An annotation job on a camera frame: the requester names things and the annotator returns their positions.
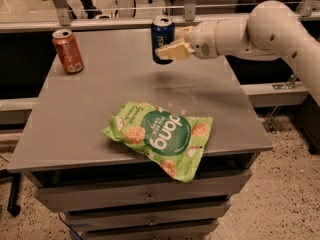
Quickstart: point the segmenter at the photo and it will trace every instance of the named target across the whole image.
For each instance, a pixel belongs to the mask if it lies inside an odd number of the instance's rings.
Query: workbench
[[[55,59],[8,166],[35,198],[83,239],[150,240],[207,234],[230,207],[262,151],[272,149],[225,57],[158,65],[149,29],[75,33],[85,69]],[[191,183],[102,130],[120,105],[148,102],[183,116],[211,116],[209,141]]]

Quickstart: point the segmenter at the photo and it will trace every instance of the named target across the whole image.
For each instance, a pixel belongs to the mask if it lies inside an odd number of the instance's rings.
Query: blue soda can
[[[151,24],[152,57],[158,64],[169,64],[172,60],[160,60],[155,50],[174,41],[175,24],[166,15],[160,15],[153,19]]]

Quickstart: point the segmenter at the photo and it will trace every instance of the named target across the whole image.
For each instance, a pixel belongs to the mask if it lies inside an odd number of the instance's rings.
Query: table top
[[[76,33],[85,69],[55,59],[8,169],[42,171],[148,161],[102,130],[120,105],[148,102],[184,116],[211,116],[205,156],[270,150],[272,144],[225,57],[153,62],[149,29]]]

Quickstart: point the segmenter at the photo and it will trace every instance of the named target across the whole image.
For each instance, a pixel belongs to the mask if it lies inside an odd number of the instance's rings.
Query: chair leg
[[[12,216],[17,216],[20,213],[21,207],[17,205],[19,185],[20,185],[20,173],[13,174],[10,196],[8,201],[7,211]]]

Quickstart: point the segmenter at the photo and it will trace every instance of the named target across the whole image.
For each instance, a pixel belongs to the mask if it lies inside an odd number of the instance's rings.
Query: orange soda can
[[[78,73],[84,68],[75,35],[69,29],[60,29],[52,34],[52,42],[58,53],[63,70],[68,74]]]

